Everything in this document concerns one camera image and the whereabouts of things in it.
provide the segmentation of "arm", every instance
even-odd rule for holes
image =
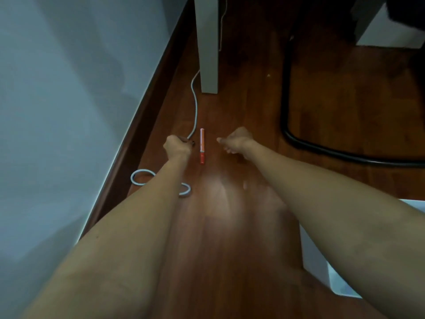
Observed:
[[[425,317],[425,215],[332,171],[281,156],[239,128],[218,139],[252,161],[336,271],[390,318]]]
[[[26,318],[132,318],[149,310],[190,145],[164,144],[168,162],[71,251]]]

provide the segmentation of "skin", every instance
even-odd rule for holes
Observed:
[[[245,128],[217,140],[261,171],[364,299],[389,318],[425,317],[423,213],[348,177],[281,156],[254,141]],[[168,162],[78,242],[26,318],[148,313],[191,145],[169,136],[164,148]]]

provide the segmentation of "desk leg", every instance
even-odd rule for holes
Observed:
[[[195,0],[203,93],[218,93],[218,0]]]

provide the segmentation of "marker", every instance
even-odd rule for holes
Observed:
[[[201,165],[205,164],[204,132],[205,132],[205,130],[201,129],[201,144],[200,144],[200,147],[201,147],[201,153],[200,153],[201,154]]]

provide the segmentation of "dark wooden baseboard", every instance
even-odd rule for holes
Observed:
[[[131,186],[131,173],[139,165],[141,155],[145,150],[162,102],[194,26],[195,6],[193,0],[188,0],[125,135],[81,237],[127,197]]]

